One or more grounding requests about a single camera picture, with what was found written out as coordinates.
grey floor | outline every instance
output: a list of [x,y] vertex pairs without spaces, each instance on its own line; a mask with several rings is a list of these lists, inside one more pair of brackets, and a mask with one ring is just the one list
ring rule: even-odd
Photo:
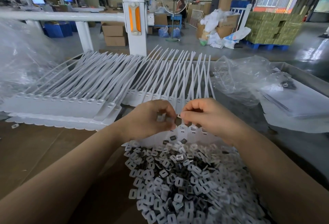
[[[167,42],[155,32],[153,35],[148,35],[147,49],[152,50],[156,45],[160,45],[164,48],[195,51],[197,54],[204,53],[215,58],[225,55],[231,59],[259,55],[270,61],[287,62],[329,81],[329,73],[327,72],[329,70],[329,39],[318,38],[318,35],[323,34],[328,26],[329,23],[305,23],[299,36],[287,51],[253,50],[245,45],[240,45],[242,48],[235,48],[234,50],[201,46],[195,36],[196,29],[189,25],[182,30],[180,42]],[[97,24],[96,27],[90,28],[95,50],[106,49],[104,36],[102,33],[100,34],[100,27],[100,24]],[[73,57],[83,52],[78,33],[73,33],[72,37],[54,39],[54,41],[63,49],[66,57]]]

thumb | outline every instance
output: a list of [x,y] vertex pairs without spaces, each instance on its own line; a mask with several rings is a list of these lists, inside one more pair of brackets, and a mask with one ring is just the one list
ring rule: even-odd
[[173,130],[176,128],[176,124],[173,122],[157,122],[155,125],[157,133],[162,131]]
[[205,114],[200,113],[200,112],[195,112],[195,111],[183,111],[180,114],[180,116],[184,120],[185,123],[193,122],[193,123],[201,124],[203,122]]

person's left hand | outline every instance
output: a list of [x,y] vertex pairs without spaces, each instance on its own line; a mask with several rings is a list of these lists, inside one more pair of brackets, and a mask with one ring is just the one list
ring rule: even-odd
[[129,140],[140,140],[162,131],[176,128],[173,122],[157,122],[158,113],[175,119],[177,114],[168,101],[153,100],[138,105],[132,112],[117,121]]

forearm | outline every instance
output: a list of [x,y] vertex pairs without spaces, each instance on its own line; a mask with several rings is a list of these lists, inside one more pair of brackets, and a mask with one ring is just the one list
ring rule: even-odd
[[278,223],[323,223],[329,193],[275,144],[250,127],[235,147]]
[[125,141],[117,122],[0,201],[0,223],[66,223],[111,154]]

stacked green boxes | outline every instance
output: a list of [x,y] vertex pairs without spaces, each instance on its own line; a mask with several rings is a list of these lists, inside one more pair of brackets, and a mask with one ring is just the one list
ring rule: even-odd
[[291,45],[302,26],[299,14],[250,12],[246,27],[251,32],[245,38],[251,43]]

